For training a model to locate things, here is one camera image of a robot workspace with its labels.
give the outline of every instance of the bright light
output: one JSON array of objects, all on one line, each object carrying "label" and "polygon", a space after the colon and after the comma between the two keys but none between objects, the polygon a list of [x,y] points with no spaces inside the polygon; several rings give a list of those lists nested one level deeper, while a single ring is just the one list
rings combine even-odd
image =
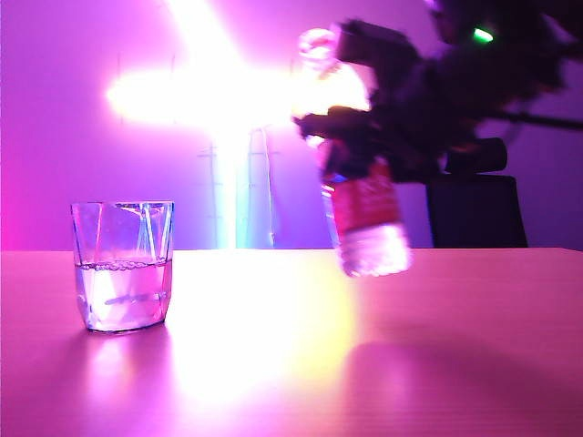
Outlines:
[{"label": "bright light", "polygon": [[474,39],[478,43],[482,44],[494,41],[494,37],[492,36],[492,34],[489,34],[486,30],[482,30],[479,28],[474,29]]},{"label": "bright light", "polygon": [[254,128],[290,123],[287,73],[252,69],[203,0],[167,0],[189,50],[189,63],[127,73],[107,91],[123,118],[158,126],[204,129],[217,153],[221,247],[237,244],[237,186]]}]

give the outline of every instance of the wooden table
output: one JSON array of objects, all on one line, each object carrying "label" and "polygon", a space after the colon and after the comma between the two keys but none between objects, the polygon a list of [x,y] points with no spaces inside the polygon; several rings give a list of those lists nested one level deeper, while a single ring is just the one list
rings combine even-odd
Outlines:
[{"label": "wooden table", "polygon": [[2,254],[2,436],[581,436],[583,253],[176,251],[165,324],[84,330],[70,252]]}]

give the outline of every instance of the water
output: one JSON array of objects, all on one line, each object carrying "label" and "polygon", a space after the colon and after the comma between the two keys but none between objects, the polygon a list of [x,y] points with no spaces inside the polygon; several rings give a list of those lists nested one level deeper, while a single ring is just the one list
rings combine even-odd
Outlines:
[{"label": "water", "polygon": [[409,269],[412,261],[402,223],[347,231],[336,250],[344,273],[351,277],[398,273]]},{"label": "water", "polygon": [[383,276],[409,269],[411,250],[385,161],[377,159],[365,178],[322,184],[322,199],[346,275]]},{"label": "water", "polygon": [[90,330],[134,330],[161,322],[170,303],[172,260],[75,266],[77,304]]}]

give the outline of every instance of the black chair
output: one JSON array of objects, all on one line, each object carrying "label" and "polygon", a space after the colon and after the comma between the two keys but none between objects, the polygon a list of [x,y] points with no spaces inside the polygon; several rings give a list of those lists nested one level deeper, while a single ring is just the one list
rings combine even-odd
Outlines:
[{"label": "black chair", "polygon": [[426,194],[434,247],[527,247],[514,178],[444,174]]}]

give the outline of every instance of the plastic water bottle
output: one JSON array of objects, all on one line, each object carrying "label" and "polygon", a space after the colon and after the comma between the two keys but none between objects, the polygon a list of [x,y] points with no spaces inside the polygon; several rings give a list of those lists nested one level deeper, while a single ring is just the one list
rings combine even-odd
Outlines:
[{"label": "plastic water bottle", "polygon": [[383,276],[412,262],[387,162],[377,158],[365,178],[322,181],[332,243],[350,277]]}]

